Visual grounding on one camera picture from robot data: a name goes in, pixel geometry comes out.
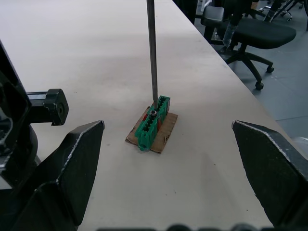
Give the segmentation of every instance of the terminal block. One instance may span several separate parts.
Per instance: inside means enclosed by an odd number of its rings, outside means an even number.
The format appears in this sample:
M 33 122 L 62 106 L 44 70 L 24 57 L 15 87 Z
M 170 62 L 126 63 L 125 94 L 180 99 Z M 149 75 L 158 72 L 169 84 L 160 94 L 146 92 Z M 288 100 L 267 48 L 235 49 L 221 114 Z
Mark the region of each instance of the terminal block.
M 138 147 L 141 151 L 150 150 L 152 143 L 167 116 L 169 107 L 170 98 L 161 95 L 158 98 L 157 109 L 152 105 L 144 116 L 135 132 L 135 136 L 138 138 Z

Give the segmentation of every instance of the white table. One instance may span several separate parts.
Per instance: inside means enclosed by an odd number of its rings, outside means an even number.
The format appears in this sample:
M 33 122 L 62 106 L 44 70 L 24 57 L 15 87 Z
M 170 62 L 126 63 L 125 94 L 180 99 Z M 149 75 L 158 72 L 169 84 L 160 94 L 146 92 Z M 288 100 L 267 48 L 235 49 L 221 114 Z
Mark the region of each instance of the white table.
M 156 1 L 158 89 L 178 121 L 161 155 L 124 141 L 152 102 L 146 12 L 145 0 L 0 1 L 0 38 L 25 89 L 62 88 L 70 107 L 64 126 L 33 126 L 38 155 L 75 127 L 105 121 L 79 231 L 270 225 L 231 123 L 285 133 L 171 0 Z

